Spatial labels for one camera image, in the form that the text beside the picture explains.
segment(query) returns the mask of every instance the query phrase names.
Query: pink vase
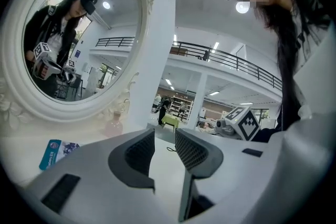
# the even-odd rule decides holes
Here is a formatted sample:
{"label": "pink vase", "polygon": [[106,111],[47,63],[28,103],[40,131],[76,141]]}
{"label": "pink vase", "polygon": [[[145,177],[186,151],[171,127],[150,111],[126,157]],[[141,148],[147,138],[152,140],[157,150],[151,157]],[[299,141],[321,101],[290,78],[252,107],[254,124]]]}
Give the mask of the pink vase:
{"label": "pink vase", "polygon": [[113,119],[105,126],[105,136],[114,137],[122,134],[122,123],[119,121],[119,118],[120,112],[114,112]]}

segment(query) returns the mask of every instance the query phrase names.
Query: black cable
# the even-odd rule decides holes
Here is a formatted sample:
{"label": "black cable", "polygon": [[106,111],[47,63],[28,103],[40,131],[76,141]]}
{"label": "black cable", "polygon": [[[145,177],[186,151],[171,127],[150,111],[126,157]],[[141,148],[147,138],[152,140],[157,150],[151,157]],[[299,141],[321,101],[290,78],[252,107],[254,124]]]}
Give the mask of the black cable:
{"label": "black cable", "polygon": [[168,151],[176,152],[176,150],[173,150],[171,147],[167,147]]}

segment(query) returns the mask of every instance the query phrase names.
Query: woman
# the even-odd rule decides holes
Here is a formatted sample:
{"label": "woman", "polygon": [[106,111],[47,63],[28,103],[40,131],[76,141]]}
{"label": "woman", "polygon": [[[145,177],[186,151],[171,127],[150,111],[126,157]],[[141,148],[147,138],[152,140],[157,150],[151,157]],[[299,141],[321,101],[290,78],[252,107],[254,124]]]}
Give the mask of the woman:
{"label": "woman", "polygon": [[[33,50],[39,42],[48,44],[49,56],[61,67],[69,57],[71,44],[76,36],[75,28],[86,13],[95,11],[97,0],[64,0],[58,6],[46,6],[37,11],[28,22],[24,37],[24,55],[31,71],[35,63]],[[54,97],[57,90],[56,75],[44,80],[48,68],[43,67],[41,78],[32,75],[37,86]]]}
{"label": "woman", "polygon": [[160,108],[160,113],[159,113],[159,118],[158,118],[158,123],[159,125],[163,125],[163,122],[162,122],[162,119],[163,117],[166,115],[166,112],[169,111],[169,105],[171,103],[171,99],[170,98],[167,98],[163,101],[162,103],[162,107]]}
{"label": "woman", "polygon": [[184,102],[182,102],[180,109],[179,109],[179,113],[177,114],[177,117],[179,117],[181,114],[181,120],[183,120],[183,115],[186,109],[187,109],[187,105]]}
{"label": "woman", "polygon": [[270,136],[286,130],[300,119],[305,104],[293,75],[319,45],[330,24],[330,16],[319,0],[244,0],[255,7],[257,18],[278,35],[278,66],[282,78],[282,106],[275,129],[263,129],[254,141],[268,142]]}

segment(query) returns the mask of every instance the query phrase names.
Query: black rectangular slot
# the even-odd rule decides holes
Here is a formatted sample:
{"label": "black rectangular slot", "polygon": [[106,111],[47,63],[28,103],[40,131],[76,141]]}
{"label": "black rectangular slot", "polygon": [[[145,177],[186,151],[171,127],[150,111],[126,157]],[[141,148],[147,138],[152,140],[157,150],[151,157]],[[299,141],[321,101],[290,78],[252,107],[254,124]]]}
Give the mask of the black rectangular slot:
{"label": "black rectangular slot", "polygon": [[262,155],[262,151],[253,150],[252,148],[246,148],[242,152],[244,152],[246,154],[249,154],[249,155],[252,155],[252,156],[256,156],[258,158],[260,158],[261,155]]}
{"label": "black rectangular slot", "polygon": [[52,211],[59,213],[79,180],[78,176],[64,175],[41,202]]}

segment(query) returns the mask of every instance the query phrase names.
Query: metal railing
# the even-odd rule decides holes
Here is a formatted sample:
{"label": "metal railing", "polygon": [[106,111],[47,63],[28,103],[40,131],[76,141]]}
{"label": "metal railing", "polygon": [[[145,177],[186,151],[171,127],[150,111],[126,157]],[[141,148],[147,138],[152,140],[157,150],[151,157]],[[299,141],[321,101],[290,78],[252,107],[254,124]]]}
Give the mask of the metal railing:
{"label": "metal railing", "polygon": [[117,46],[117,47],[131,47],[133,45],[134,37],[106,37],[99,38],[96,44],[98,46]]}
{"label": "metal railing", "polygon": [[[117,47],[131,47],[134,41],[134,37],[111,37],[100,38],[96,44],[97,46],[117,46]],[[246,61],[243,58],[229,54],[221,50],[214,50],[213,48],[187,43],[182,41],[175,41],[170,50],[170,54],[180,55],[186,57],[196,57],[202,61],[216,62],[221,66],[235,69],[237,71],[245,72],[254,76],[258,80],[262,80],[273,88],[281,91],[282,82],[280,79],[272,75],[265,69]]]}

